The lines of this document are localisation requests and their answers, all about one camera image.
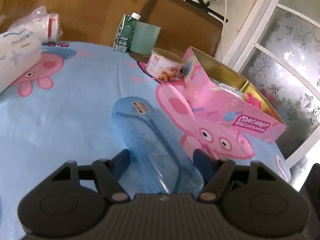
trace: can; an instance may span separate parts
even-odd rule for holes
[[[151,52],[146,71],[153,77],[166,82],[179,80],[178,75],[184,62],[182,58],[164,49]]]

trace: pink cartoon pig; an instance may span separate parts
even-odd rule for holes
[[[42,89],[53,87],[51,75],[57,73],[63,67],[63,58],[56,54],[42,53],[41,60],[21,77],[14,81],[11,86],[18,85],[18,93],[22,97],[29,96],[33,91],[33,81]]]
[[[214,159],[250,159],[255,155],[250,141],[239,131],[194,114],[179,92],[182,90],[180,86],[161,84],[156,89],[156,98],[174,124],[184,132],[180,143],[191,159],[195,149],[202,149]]]

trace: can label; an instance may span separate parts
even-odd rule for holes
[[[174,82],[178,78],[181,65],[179,63],[167,60],[166,58],[152,53],[148,61],[146,71],[153,77],[162,81]]]

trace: chair backrest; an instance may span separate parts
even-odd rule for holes
[[[180,57],[190,46],[214,56],[223,27],[222,22],[183,0],[148,0],[140,21],[161,27],[155,47]]]

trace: green beverage carton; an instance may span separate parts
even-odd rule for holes
[[[120,22],[115,42],[113,43],[113,50],[120,52],[128,52],[133,37],[134,29],[140,15],[132,13],[132,15],[125,14]]]

